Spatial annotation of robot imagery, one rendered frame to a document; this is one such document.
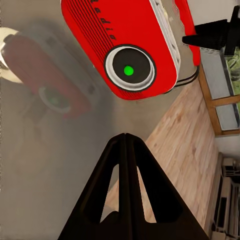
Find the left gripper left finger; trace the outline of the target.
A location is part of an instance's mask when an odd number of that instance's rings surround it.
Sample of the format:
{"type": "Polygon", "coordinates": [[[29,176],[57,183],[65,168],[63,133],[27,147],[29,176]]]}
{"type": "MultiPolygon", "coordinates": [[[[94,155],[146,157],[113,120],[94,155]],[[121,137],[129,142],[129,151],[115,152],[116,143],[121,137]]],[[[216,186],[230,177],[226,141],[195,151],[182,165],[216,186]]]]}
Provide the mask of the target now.
{"type": "Polygon", "coordinates": [[[108,141],[58,240],[133,240],[125,133],[108,141]],[[100,223],[113,168],[117,164],[118,222],[100,223]]]}

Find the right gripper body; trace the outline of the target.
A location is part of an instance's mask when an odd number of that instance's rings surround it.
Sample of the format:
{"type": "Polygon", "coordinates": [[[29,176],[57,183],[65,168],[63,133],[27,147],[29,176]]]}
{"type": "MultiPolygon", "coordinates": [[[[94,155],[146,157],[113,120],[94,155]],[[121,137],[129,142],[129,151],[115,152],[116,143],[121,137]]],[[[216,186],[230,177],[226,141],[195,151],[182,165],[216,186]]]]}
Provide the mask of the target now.
{"type": "Polygon", "coordinates": [[[235,6],[232,13],[224,50],[225,56],[233,56],[236,47],[240,47],[240,17],[237,17],[239,8],[240,6],[235,6]]]}

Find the radio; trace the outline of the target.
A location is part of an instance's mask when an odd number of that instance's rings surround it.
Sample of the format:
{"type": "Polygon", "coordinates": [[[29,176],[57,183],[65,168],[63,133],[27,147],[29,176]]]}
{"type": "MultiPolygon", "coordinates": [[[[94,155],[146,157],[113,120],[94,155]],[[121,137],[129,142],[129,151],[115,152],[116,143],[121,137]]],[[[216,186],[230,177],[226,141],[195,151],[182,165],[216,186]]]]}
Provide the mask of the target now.
{"type": "MultiPolygon", "coordinates": [[[[174,0],[185,35],[196,34],[187,0],[174,0]]],[[[60,0],[72,34],[112,92],[124,100],[167,94],[199,75],[201,53],[189,45],[196,72],[178,80],[181,57],[161,0],[60,0]]]]}

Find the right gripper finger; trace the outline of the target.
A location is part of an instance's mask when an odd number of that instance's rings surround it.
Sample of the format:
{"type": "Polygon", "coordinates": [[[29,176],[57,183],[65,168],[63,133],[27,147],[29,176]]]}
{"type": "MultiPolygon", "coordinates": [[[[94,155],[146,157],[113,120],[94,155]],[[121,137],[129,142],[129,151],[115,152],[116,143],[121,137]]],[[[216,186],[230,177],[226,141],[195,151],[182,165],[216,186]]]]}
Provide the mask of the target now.
{"type": "Polygon", "coordinates": [[[188,44],[189,46],[192,45],[219,51],[222,47],[226,46],[227,33],[230,23],[226,23],[224,31],[185,36],[182,38],[182,42],[184,44],[188,44]]]}
{"type": "Polygon", "coordinates": [[[214,22],[208,22],[205,24],[196,25],[195,31],[196,31],[197,35],[224,31],[226,24],[228,24],[227,19],[214,21],[214,22]]]}

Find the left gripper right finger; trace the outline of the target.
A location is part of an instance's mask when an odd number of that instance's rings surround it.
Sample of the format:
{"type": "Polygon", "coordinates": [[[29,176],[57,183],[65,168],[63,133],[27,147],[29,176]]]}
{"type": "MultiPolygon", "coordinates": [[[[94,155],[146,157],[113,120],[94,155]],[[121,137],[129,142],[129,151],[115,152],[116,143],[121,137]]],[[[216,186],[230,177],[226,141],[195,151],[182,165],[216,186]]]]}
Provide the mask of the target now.
{"type": "Polygon", "coordinates": [[[133,240],[210,240],[145,141],[125,134],[133,240]],[[156,223],[145,220],[137,167],[156,223]]]}

